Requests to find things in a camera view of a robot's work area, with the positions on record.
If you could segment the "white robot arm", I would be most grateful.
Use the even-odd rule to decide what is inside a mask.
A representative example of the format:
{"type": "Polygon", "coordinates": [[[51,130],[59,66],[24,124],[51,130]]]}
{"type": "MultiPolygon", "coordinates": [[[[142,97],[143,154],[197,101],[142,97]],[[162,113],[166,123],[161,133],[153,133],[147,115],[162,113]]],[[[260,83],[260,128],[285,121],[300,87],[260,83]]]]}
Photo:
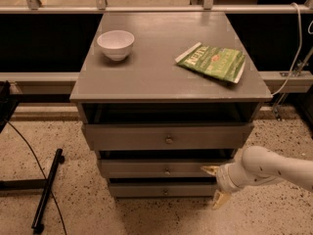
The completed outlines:
{"type": "Polygon", "coordinates": [[[214,176],[217,189],[211,208],[221,208],[233,193],[247,186],[277,184],[283,180],[313,192],[313,162],[287,158],[261,147],[243,150],[239,160],[223,165],[204,165],[201,170],[214,176]]]}

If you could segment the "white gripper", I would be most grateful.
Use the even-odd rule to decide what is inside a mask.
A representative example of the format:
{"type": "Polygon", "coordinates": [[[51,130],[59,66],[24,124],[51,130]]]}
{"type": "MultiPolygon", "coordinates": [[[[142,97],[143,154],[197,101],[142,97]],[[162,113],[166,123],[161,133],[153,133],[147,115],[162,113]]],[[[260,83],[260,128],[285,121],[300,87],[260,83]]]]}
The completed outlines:
{"type": "Polygon", "coordinates": [[[253,183],[253,176],[244,168],[241,162],[216,165],[204,165],[201,170],[216,176],[219,190],[213,196],[211,208],[218,210],[226,204],[232,193],[238,192],[253,183]]]}

